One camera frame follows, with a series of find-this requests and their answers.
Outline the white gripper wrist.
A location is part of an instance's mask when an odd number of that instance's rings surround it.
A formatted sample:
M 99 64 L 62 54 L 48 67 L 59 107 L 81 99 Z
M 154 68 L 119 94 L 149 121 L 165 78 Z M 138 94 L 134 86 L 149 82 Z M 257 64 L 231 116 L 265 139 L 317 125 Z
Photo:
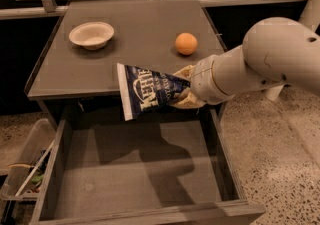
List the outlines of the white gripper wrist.
M 214 80 L 216 55 L 200 60 L 195 66 L 188 65 L 174 73 L 174 76 L 190 81 L 190 88 L 184 89 L 171 102 L 177 109 L 198 109 L 205 104 L 217 105 L 233 98 L 219 89 Z

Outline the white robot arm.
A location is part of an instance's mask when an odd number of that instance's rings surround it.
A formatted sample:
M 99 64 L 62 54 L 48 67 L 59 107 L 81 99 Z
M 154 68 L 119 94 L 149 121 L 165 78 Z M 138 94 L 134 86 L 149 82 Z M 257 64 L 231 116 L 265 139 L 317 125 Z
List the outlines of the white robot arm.
M 217 105 L 234 95 L 289 84 L 320 95 L 320 36 L 291 19 L 272 17 L 252 26 L 240 46 L 176 73 L 190 82 L 178 109 Z

